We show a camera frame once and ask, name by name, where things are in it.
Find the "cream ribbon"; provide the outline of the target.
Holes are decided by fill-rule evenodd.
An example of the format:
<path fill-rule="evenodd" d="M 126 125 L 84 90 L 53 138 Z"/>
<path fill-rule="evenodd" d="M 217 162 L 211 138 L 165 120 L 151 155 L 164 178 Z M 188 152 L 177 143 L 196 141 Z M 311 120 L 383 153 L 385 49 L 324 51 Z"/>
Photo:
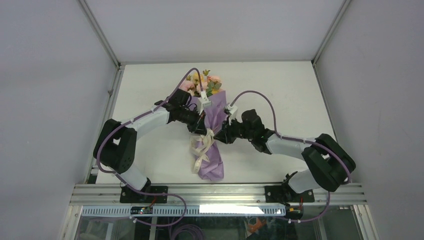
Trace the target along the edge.
<path fill-rule="evenodd" d="M 207 128 L 206 134 L 192 135 L 189 139 L 189 151 L 193 156 L 194 163 L 192 172 L 198 173 L 201 169 L 203 162 L 210 162 L 207 152 L 214 144 L 215 133 L 212 129 Z"/>

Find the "peach fake rose stem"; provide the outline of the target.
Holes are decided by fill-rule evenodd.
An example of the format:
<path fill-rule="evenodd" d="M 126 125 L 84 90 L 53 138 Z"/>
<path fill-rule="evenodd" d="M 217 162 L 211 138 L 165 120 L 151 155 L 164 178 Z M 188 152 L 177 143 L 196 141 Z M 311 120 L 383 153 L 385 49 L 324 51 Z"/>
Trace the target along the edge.
<path fill-rule="evenodd" d="M 205 91 L 207 97 L 223 91 L 221 78 L 217 75 L 210 75 L 210 70 L 208 69 L 202 71 L 200 80 L 202 89 Z"/>

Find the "purple wrapping paper sheet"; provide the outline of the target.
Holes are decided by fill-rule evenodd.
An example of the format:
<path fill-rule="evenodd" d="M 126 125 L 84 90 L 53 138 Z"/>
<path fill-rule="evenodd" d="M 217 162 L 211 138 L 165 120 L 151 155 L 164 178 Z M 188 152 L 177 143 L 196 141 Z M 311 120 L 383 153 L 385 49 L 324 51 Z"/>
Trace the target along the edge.
<path fill-rule="evenodd" d="M 226 92 L 220 91 L 208 98 L 211 105 L 206 107 L 204 124 L 206 133 L 190 137 L 190 153 L 193 157 L 192 172 L 202 180 L 211 182 L 224 178 L 224 163 L 214 136 L 221 130 L 227 119 L 224 108 L 227 106 Z"/>

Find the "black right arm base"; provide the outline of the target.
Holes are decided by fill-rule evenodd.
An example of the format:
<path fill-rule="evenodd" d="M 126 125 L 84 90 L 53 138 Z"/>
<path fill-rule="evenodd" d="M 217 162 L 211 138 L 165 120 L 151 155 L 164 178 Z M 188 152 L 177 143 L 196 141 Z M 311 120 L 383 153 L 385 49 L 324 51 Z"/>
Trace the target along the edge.
<path fill-rule="evenodd" d="M 290 206 L 290 203 L 313 203 L 315 196 L 312 189 L 296 193 L 289 186 L 289 180 L 297 173 L 287 174 L 281 184 L 264 186 L 264 196 L 267 203 L 279 203 Z"/>

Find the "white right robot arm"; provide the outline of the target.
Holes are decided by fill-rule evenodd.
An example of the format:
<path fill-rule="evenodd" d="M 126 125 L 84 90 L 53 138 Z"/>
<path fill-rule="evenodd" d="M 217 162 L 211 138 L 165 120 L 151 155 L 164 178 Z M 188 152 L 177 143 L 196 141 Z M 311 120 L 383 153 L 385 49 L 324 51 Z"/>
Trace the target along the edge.
<path fill-rule="evenodd" d="M 280 135 L 266 128 L 254 109 L 243 112 L 241 121 L 225 120 L 214 139 L 224 144 L 245 139 L 260 153 L 303 160 L 308 169 L 286 175 L 282 183 L 282 196 L 289 203 L 296 202 L 307 190 L 335 192 L 356 169 L 355 161 L 330 135 L 322 133 L 307 139 Z"/>

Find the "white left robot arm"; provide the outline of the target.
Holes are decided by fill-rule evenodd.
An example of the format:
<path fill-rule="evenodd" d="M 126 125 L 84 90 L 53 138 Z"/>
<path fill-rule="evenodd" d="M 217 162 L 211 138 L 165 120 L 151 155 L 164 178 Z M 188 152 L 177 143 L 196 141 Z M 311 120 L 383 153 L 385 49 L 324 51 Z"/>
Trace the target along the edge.
<path fill-rule="evenodd" d="M 152 130 L 171 122 L 186 124 L 190 133 L 205 135 L 205 111 L 197 103 L 190 108 L 191 95 L 177 89 L 165 100 L 159 100 L 145 113 L 118 121 L 107 120 L 93 150 L 96 162 L 110 168 L 112 174 L 131 189 L 131 197 L 145 203 L 151 196 L 151 181 L 134 161 L 137 141 Z"/>

